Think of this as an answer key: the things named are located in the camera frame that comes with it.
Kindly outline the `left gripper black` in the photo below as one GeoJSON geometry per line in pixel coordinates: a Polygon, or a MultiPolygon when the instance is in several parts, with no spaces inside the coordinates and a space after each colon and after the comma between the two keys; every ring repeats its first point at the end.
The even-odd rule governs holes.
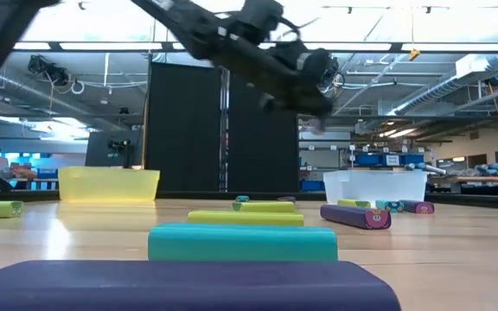
{"type": "Polygon", "coordinates": [[[289,110],[327,117],[333,104],[322,91],[333,85],[338,74],[336,57],[323,48],[309,50],[304,45],[276,45],[269,48],[268,53],[297,76],[285,82],[287,91],[279,97],[265,93],[260,100],[263,110],[289,110]]]}

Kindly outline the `black folding partition screen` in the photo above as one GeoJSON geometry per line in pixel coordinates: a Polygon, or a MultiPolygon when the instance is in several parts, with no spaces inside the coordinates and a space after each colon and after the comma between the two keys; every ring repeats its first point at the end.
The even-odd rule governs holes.
{"type": "Polygon", "coordinates": [[[153,63],[145,167],[167,192],[296,193],[297,116],[219,69],[153,63]]]}

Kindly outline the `clear plastic bin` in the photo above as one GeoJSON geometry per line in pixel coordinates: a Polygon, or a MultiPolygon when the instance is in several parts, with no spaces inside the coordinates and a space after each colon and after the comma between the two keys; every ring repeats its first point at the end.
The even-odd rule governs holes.
{"type": "Polygon", "coordinates": [[[323,174],[328,203],[338,200],[418,200],[425,198],[424,171],[338,170],[323,174]]]}

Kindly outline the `wooden workbench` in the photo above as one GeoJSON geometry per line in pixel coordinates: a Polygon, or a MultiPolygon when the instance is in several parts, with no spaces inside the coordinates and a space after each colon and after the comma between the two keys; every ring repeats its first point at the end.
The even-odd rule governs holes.
{"type": "Polygon", "coordinates": [[[430,184],[452,184],[467,182],[498,182],[498,176],[433,176],[428,177],[430,184]]]}

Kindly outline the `black background display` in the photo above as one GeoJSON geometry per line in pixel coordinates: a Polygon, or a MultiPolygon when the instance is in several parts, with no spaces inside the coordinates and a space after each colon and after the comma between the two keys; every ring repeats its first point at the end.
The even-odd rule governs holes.
{"type": "Polygon", "coordinates": [[[123,167],[123,157],[113,155],[108,147],[109,140],[131,140],[130,168],[141,164],[142,160],[142,131],[141,130],[113,130],[93,132],[88,138],[86,161],[88,167],[123,167]]]}

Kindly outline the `yellow translucent plastic bin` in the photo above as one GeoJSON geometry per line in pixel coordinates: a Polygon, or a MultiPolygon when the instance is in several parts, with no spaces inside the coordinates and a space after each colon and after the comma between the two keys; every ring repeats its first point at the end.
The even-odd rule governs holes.
{"type": "Polygon", "coordinates": [[[71,204],[150,203],[156,198],[158,170],[66,167],[58,172],[60,199],[71,204]]]}

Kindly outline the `silver ventilation duct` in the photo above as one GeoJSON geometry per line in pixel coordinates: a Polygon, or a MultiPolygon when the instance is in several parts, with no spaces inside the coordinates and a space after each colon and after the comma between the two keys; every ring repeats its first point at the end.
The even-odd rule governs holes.
{"type": "Polygon", "coordinates": [[[433,103],[478,80],[498,74],[498,54],[467,54],[455,63],[455,69],[441,79],[398,102],[388,116],[403,116],[423,105],[433,103]]]}

